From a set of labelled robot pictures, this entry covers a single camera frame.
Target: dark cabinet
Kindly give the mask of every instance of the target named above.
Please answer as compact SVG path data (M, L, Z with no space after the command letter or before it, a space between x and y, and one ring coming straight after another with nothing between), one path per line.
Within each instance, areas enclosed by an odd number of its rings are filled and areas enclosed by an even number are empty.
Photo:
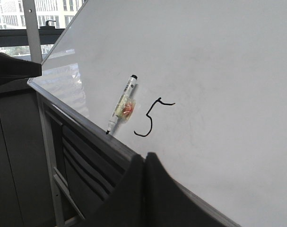
M9 157L0 124L0 227L23 227Z
M0 227L37 226L55 218L36 93L26 89L0 94Z

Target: glass window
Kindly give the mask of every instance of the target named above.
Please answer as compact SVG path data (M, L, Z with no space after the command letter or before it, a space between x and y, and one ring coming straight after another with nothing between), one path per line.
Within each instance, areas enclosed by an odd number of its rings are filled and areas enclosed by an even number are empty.
M18 1L18 7L19 7L19 12L22 13L24 11L23 6L22 6L22 1Z
M50 52L52 47L53 44L41 45L41 54L43 55L43 58L46 57L47 53Z
M71 22L73 19L73 16L64 16L64 21L65 21L65 26L67 27L68 24Z
M22 57L30 55L29 46L6 46L0 47L0 52L5 53L11 57Z
M25 29L22 0L0 0L0 29Z
M63 10L68 11L67 9L67 0L62 0L63 1Z
M50 23L50 25L55 25L55 28L66 28L82 6L82 1L83 0L35 0L38 25L44 26L46 20L54 19L56 22Z
M48 16L49 19L56 20L56 28L66 28L83 2L83 0L35 0L37 23L39 26L44 26ZM22 0L0 0L0 29L25 28Z
M70 11L74 11L73 0L69 0L70 3Z

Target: black object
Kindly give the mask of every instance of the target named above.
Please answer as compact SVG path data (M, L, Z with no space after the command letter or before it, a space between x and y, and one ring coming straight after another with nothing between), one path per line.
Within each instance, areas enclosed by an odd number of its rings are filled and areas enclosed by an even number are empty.
M39 29L43 29L43 30L46 30L46 29L51 29L51 30L53 30L53 29L55 29L55 26L49 25L49 22L56 22L56 20L47 20L47 21L45 22L45 26L40 26Z
M148 154L144 174L146 226L224 227L181 191L155 153Z
M62 135L70 194L83 215L88 217L114 191L125 169L65 125Z
M153 107L154 107L154 105L155 105L156 103L161 103L162 105L175 105L175 103L164 103L164 102L161 101L161 97L158 98L158 99L152 104L152 106L150 107L150 109L148 110L148 112L147 112L147 114L146 114L146 117L148 117L148 118L150 119L150 121L151 121L151 122L150 122L150 123L151 123L151 127L150 127L148 133L145 134L145 135L142 135L142 134L136 133L136 132L134 131L134 133L135 133L136 136L147 137L147 136L151 133L151 131L152 131L152 129L153 129L153 119L152 119L152 117L149 115L149 112L151 112L151 110L153 109Z
M0 227L53 227L37 97L26 80L0 86Z
M75 227L141 227L143 160L135 155L123 178L105 203Z
M41 74L41 64L0 53L0 85L16 79L38 77Z

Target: window frame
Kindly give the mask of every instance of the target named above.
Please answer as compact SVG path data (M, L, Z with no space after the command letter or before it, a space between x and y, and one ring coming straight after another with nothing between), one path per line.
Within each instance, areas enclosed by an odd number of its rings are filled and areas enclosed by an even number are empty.
M38 29L40 45L54 44L63 30L63 28ZM28 45L26 29L0 29L0 47Z

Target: window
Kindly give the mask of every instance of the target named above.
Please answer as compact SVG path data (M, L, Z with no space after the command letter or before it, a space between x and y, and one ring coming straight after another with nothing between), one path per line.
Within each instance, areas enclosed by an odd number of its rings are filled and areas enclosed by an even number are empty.
M44 26L46 20L52 19L50 25L54 30L39 30L43 56L60 36L77 10L82 6L83 0L34 0L37 23ZM0 51L18 58L30 58L28 39L26 34L26 19L22 0L0 0Z
M76 11L79 10L79 0L76 0Z
M71 22L72 19L73 19L73 16L64 16L66 27L68 26L68 24Z
M19 12L22 13L24 11L24 9L22 7L22 1L21 0L18 1L18 6L19 6Z
M70 11L74 11L73 0L69 0L70 3Z
M67 0L62 0L63 1L63 10L68 11L67 9Z
M20 19L21 19L21 26L26 26L26 21L25 21L25 15L20 15Z

